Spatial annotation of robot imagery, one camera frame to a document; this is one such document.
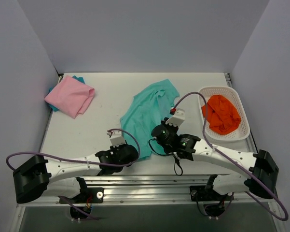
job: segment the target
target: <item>teal shirt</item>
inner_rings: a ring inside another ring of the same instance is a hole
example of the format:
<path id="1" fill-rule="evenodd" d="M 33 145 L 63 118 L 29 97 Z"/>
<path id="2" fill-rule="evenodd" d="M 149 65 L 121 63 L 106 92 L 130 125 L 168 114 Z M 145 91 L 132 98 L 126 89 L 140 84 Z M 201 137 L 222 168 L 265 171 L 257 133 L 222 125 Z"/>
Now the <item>teal shirt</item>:
<path id="1" fill-rule="evenodd" d="M 161 120 L 170 117 L 169 110 L 174 106 L 174 99 L 179 96 L 172 83 L 166 79 L 149 85 L 139 94 L 134 96 L 132 105 L 120 119 L 121 128 L 131 133 L 140 145 L 139 159 L 145 159 L 152 153 L 148 141 L 152 139 L 151 131 L 161 124 Z M 124 139 L 136 149 L 136 143 L 127 134 Z M 151 142 L 154 150 L 165 154 L 163 148 L 156 141 Z"/>

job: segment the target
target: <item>pink towel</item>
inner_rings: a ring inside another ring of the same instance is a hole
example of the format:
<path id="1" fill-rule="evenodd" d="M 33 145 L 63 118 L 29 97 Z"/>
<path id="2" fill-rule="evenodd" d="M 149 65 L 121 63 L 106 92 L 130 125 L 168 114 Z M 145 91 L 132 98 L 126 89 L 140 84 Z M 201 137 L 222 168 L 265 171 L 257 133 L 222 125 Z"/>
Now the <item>pink towel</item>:
<path id="1" fill-rule="evenodd" d="M 72 118 L 87 110 L 95 94 L 95 89 L 70 76 L 66 76 L 45 97 L 45 101 Z"/>

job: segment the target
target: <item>white basket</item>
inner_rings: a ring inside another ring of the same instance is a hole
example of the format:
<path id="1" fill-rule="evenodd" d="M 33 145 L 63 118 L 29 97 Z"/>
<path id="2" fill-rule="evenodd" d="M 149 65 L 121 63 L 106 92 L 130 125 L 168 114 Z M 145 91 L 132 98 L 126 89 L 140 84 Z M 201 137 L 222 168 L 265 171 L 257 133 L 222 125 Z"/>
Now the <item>white basket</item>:
<path id="1" fill-rule="evenodd" d="M 212 95 L 219 94 L 219 95 L 224 96 L 233 104 L 233 106 L 237 109 L 241 117 L 241 122 L 239 124 L 239 127 L 235 131 L 226 135 L 220 135 L 214 132 L 213 130 L 211 130 L 209 128 L 209 123 L 207 122 L 206 127 L 205 127 L 205 132 L 209 137 L 211 137 L 214 140 L 227 142 L 227 141 L 237 141 L 237 140 L 246 139 L 249 136 L 250 126 L 248 124 L 247 116 L 246 116 L 245 110 L 243 109 L 239 95 L 233 88 L 222 87 L 222 86 L 218 86 L 218 87 L 212 86 L 212 87 L 202 88 L 199 92 L 205 97 L 206 101 L 208 101 Z M 203 99 L 201 98 L 201 96 L 199 96 L 198 103 L 199 103 L 199 110 L 201 112 L 201 115 L 203 115 L 202 106 L 204 106 L 205 103 Z"/>

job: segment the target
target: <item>wire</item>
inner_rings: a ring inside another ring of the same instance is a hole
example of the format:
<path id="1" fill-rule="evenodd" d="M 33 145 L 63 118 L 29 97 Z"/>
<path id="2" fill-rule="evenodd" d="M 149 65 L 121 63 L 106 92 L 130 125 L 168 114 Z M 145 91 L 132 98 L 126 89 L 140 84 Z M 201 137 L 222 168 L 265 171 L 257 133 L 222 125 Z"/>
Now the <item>wire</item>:
<path id="1" fill-rule="evenodd" d="M 111 164 L 111 163 L 99 163 L 99 162 L 84 161 L 84 160 L 74 160 L 74 159 L 71 160 L 71 159 L 65 159 L 65 158 L 61 158 L 61 157 L 58 157 L 58 156 L 53 156 L 53 155 L 49 155 L 49 154 L 45 154 L 45 153 L 41 153 L 41 152 L 23 151 L 23 152 L 17 152 L 17 153 L 10 154 L 6 158 L 5 162 L 6 162 L 6 164 L 8 165 L 8 167 L 10 169 L 15 171 L 15 168 L 10 164 L 9 159 L 11 157 L 13 157 L 13 156 L 29 154 L 29 155 L 37 155 L 37 156 L 49 157 L 49 158 L 52 158 L 52 159 L 55 159 L 55 160 L 61 160 L 61 161 L 64 161 L 64 162 L 71 162 L 71 163 L 86 163 L 86 164 L 89 163 L 89 164 L 96 164 L 96 165 L 102 165 L 102 166 L 108 166 L 108 167 L 126 167 L 126 166 L 130 166 L 133 163 L 135 163 L 140 157 L 140 146 L 139 146 L 139 143 L 137 142 L 136 138 L 132 134 L 130 134 L 129 132 L 127 132 L 127 131 L 125 131 L 123 129 L 110 129 L 110 130 L 108 130 L 108 132 L 117 131 L 117 130 L 128 134 L 135 141 L 135 143 L 137 145 L 137 148 L 138 148 L 138 158 L 136 160 L 134 160 L 134 161 L 132 161 L 130 163 L 127 163 L 127 164 Z"/>
<path id="2" fill-rule="evenodd" d="M 91 220 L 99 220 L 98 217 L 91 216 L 90 214 L 86 213 L 85 211 L 83 211 L 80 208 L 78 208 L 75 205 L 73 205 L 72 202 L 70 202 L 68 198 L 66 198 L 64 196 L 58 196 L 58 197 L 59 197 L 59 199 L 61 199 L 62 201 L 64 201 L 68 205 L 70 205 L 72 208 L 74 208 L 75 210 L 77 210 L 77 211 L 81 212 L 82 214 L 86 215 Z"/>
<path id="3" fill-rule="evenodd" d="M 231 199 L 230 199 L 230 202 L 229 202 L 228 205 L 226 206 L 224 212 L 221 213 L 221 214 L 219 215 L 219 217 L 222 217 L 222 215 L 224 215 L 225 212 L 229 209 L 229 207 L 231 206 L 231 203 L 232 203 L 233 199 L 234 199 L 234 193 L 232 193 L 232 195 L 231 195 Z M 204 207 L 204 211 L 206 212 L 206 208 L 207 208 L 207 207 L 210 207 L 210 206 L 213 206 L 213 204 L 208 204 L 208 205 L 206 205 L 206 206 Z"/>
<path id="4" fill-rule="evenodd" d="M 206 108 L 206 114 L 205 114 L 205 119 L 204 119 L 204 124 L 203 124 L 203 137 L 204 140 L 207 142 L 208 146 L 210 146 L 212 149 L 214 149 L 215 151 L 217 151 L 219 154 L 221 154 L 224 158 L 226 158 L 228 161 L 230 161 L 232 164 L 234 164 L 236 167 L 238 167 L 240 170 L 242 170 L 244 173 L 246 173 L 248 176 L 250 176 L 253 180 L 255 180 L 264 190 L 266 190 L 266 192 L 268 192 L 268 194 L 280 205 L 281 209 L 284 212 L 284 217 L 279 217 L 278 215 L 276 215 L 274 212 L 272 212 L 269 207 L 267 207 L 264 203 L 260 202 L 259 200 L 256 199 L 256 197 L 254 197 L 251 193 L 246 192 L 247 195 L 249 195 L 252 199 L 254 199 L 258 204 L 260 204 L 264 209 L 266 209 L 272 216 L 274 216 L 275 218 L 281 220 L 281 221 L 287 221 L 289 219 L 289 214 L 285 208 L 285 206 L 283 205 L 283 203 L 278 199 L 278 197 L 265 185 L 263 184 L 258 178 L 256 178 L 253 174 L 251 174 L 249 171 L 247 171 L 245 168 L 243 168 L 242 166 L 240 166 L 239 164 L 237 164 L 235 161 L 233 161 L 231 158 L 229 158 L 226 154 L 224 154 L 222 151 L 220 151 L 217 148 L 214 148 L 213 145 L 210 143 L 210 141 L 208 140 L 208 138 L 206 137 L 206 133 L 205 133 L 205 127 L 206 127 L 206 123 L 207 123 L 207 116 L 208 116 L 208 106 L 207 106 L 207 102 L 205 97 L 199 93 L 199 92 L 191 92 L 191 93 L 187 93 L 186 95 L 184 95 L 174 106 L 174 109 L 176 109 L 176 107 L 183 101 L 183 99 L 185 99 L 186 97 L 188 97 L 189 95 L 192 94 L 197 94 L 199 95 L 204 103 L 205 103 L 205 108 Z"/>
<path id="5" fill-rule="evenodd" d="M 150 141 L 155 141 L 155 139 L 150 139 L 150 140 L 148 141 L 148 144 L 149 144 L 150 149 L 151 149 L 155 154 L 157 154 L 157 155 L 159 155 L 159 156 L 172 156 L 172 155 L 173 155 L 173 153 L 169 153 L 169 154 L 160 154 L 160 153 L 157 153 L 157 152 L 154 150 L 154 148 L 151 146 Z"/>
<path id="6" fill-rule="evenodd" d="M 176 174 L 177 176 L 182 176 L 182 174 L 183 174 L 183 169 L 182 169 L 182 167 L 181 167 L 181 165 L 180 165 L 180 160 L 179 160 L 178 158 L 176 158 L 175 156 L 174 156 L 174 159 L 175 159 L 175 163 L 174 163 L 174 172 L 175 172 L 175 174 Z M 176 171 L 176 165 L 180 168 L 180 170 L 181 170 L 181 174 L 178 174 L 178 173 L 177 173 L 177 171 Z"/>
<path id="7" fill-rule="evenodd" d="M 199 208 L 199 204 L 198 204 L 198 200 L 197 200 L 197 194 L 196 194 L 196 196 L 195 196 L 195 200 L 196 200 L 196 205 L 197 205 L 197 209 L 198 209 L 198 211 L 201 213 L 201 215 L 203 215 L 203 216 L 210 216 L 210 215 L 208 215 L 208 214 L 204 214 L 203 212 L 202 212 L 202 210 Z"/>

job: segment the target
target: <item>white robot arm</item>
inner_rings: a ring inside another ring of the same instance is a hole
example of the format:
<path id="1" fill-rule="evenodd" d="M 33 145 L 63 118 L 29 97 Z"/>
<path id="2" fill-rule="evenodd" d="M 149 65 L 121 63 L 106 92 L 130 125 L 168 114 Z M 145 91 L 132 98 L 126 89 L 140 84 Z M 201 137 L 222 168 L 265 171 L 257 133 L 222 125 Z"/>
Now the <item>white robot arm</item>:
<path id="1" fill-rule="evenodd" d="M 28 203 L 42 194 L 73 198 L 86 188 L 78 176 L 117 173 L 138 159 L 138 151 L 126 143 L 121 131 L 114 130 L 108 135 L 110 150 L 87 157 L 55 159 L 47 154 L 31 157 L 13 172 L 17 203 Z"/>
<path id="2" fill-rule="evenodd" d="M 275 192 L 279 169 L 267 151 L 260 150 L 259 153 L 252 153 L 217 145 L 211 147 L 204 139 L 197 136 L 177 135 L 179 126 L 185 120 L 185 112 L 176 109 L 171 113 L 173 113 L 171 118 L 165 118 L 160 125 L 152 130 L 153 138 L 164 148 L 166 154 L 173 153 L 178 160 L 188 159 L 209 162 L 236 172 L 229 175 L 212 175 L 207 183 L 207 189 L 212 189 L 220 195 L 230 192 L 250 191 L 262 198 L 272 198 L 266 190 L 251 179 L 250 175 L 223 157 L 217 152 L 217 149 L 227 154 L 235 163 L 257 177 L 272 192 Z"/>

